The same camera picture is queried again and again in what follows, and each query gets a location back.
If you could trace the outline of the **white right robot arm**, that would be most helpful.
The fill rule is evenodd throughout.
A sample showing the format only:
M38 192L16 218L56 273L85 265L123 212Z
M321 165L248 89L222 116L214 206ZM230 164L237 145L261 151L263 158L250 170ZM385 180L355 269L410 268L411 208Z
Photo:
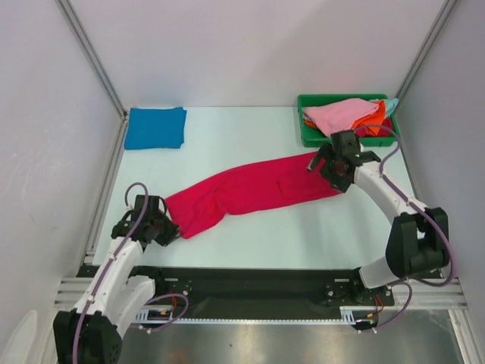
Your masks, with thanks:
M335 190L345 193L351 185L363 190L390 223L384 255L358 268L358 280L349 285L350 297L367 304L377 288L406 279L421 280L421 274L448 268L441 286L455 277L455 263L449 242L449 219L441 208L432 209L407 194L388 175L387 157L364 151L354 130L333 133L308 165Z

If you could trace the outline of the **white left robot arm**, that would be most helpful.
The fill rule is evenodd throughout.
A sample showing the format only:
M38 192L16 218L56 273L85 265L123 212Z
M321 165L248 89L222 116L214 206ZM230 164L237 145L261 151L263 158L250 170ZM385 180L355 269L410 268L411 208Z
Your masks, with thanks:
M113 227L104 262L81 298L53 321L59 363L116 363L132 325L146 333L174 323L189 299L167 288L161 271L140 267L146 247L172 243L178 226L160 196L138 195Z

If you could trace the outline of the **magenta t shirt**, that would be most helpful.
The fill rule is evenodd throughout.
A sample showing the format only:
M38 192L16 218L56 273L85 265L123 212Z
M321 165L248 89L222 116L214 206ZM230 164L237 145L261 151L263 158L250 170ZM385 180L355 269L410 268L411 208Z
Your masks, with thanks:
M189 239L227 215L245 215L337 196L340 193L307 166L315 152L231 168L166 198L168 213Z

